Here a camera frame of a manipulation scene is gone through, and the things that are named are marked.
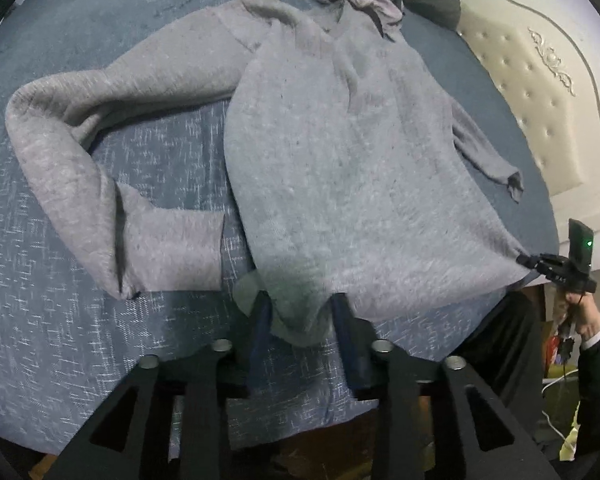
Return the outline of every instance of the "gray hoodie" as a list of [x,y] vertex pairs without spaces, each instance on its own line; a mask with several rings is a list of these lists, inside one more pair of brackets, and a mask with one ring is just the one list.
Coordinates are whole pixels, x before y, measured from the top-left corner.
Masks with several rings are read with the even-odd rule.
[[167,25],[102,70],[19,89],[6,126],[62,240],[117,298],[219,288],[222,215],[155,208],[85,148],[142,112],[233,95],[226,166],[276,323],[299,344],[349,294],[387,319],[509,285],[523,251],[464,167],[522,192],[516,168],[404,41],[345,1],[302,12],[234,0]]

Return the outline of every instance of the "human hand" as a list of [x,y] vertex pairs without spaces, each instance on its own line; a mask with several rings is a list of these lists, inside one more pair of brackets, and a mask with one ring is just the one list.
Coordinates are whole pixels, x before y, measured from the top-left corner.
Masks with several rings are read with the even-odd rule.
[[573,320],[576,332],[583,341],[587,341],[600,332],[600,311],[593,299],[593,294],[584,296],[574,292],[565,292],[560,288],[554,299],[554,321],[560,325],[567,317],[568,310],[573,309]]

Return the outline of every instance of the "black clothing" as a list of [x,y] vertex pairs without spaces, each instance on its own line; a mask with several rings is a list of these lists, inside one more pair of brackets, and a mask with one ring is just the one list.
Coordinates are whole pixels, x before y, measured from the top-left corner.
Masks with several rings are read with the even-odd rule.
[[[542,410],[542,341],[539,316],[528,298],[507,294],[454,352],[493,389],[523,428],[534,432]],[[563,480],[600,480],[600,341],[580,351],[580,409],[574,462],[552,462]]]

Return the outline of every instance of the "sleeve cuff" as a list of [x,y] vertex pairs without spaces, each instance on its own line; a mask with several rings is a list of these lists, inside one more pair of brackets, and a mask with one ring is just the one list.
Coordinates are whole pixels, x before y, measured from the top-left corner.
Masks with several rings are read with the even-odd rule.
[[587,339],[586,341],[583,341],[580,344],[580,350],[588,350],[589,348],[592,348],[592,346],[594,346],[599,341],[600,341],[600,331],[595,336],[593,336],[591,339]]

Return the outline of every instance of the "tufted headboard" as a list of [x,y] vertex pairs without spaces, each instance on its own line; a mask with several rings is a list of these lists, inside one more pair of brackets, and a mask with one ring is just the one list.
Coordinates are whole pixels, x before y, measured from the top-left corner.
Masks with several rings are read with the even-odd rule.
[[600,231],[600,16],[588,0],[461,3],[458,34],[525,134],[560,241],[569,218]]

